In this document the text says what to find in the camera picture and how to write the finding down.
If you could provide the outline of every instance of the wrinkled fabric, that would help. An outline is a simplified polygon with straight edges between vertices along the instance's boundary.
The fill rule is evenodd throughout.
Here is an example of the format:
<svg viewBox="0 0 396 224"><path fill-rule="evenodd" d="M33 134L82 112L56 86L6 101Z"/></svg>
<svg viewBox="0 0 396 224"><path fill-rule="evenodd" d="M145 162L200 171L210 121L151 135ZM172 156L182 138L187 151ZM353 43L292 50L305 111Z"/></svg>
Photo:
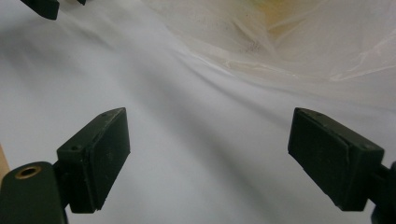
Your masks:
<svg viewBox="0 0 396 224"><path fill-rule="evenodd" d="M369 223L343 213L288 154L293 109L317 110L396 161L395 73L252 77L191 50L137 0L61 4L47 21L0 7L0 142L11 168L56 162L96 115L124 106L131 155L103 210L78 223Z"/></svg>

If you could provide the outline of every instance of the translucent plastic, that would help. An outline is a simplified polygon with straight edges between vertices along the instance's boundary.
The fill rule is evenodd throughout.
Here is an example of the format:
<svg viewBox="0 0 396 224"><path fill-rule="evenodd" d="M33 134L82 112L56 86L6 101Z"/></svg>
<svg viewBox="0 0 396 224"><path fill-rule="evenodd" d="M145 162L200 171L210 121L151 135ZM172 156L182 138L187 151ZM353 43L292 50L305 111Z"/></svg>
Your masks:
<svg viewBox="0 0 396 224"><path fill-rule="evenodd" d="M143 0L200 55L244 74L339 80L396 66L392 0Z"/></svg>

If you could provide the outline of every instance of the white fabric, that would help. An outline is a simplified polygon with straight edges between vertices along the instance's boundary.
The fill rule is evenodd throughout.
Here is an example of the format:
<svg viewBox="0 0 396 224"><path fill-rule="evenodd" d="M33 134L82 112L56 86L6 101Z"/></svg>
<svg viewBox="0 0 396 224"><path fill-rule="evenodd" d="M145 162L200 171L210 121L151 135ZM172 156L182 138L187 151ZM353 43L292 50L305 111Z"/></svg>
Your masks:
<svg viewBox="0 0 396 224"><path fill-rule="evenodd" d="M96 115L127 108L132 154L72 224L369 223L343 213L288 154L293 109L317 110L396 161L396 69L342 81L260 80L195 55L137 0L63 3L57 21L0 3L0 142L11 168L55 162Z"/></svg>

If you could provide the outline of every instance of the white backdrop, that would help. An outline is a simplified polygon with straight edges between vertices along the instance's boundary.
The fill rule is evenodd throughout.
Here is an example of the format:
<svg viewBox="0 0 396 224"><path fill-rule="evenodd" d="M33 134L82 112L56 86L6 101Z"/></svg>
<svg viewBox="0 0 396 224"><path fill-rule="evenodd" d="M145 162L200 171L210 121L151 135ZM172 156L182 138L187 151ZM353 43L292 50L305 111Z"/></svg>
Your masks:
<svg viewBox="0 0 396 224"><path fill-rule="evenodd" d="M194 54L138 0L0 3L0 142L11 168L55 162L96 115L127 108L132 153L102 211L73 224L370 223L288 154L293 109L327 114L396 161L396 69L341 81L252 79Z"/></svg>

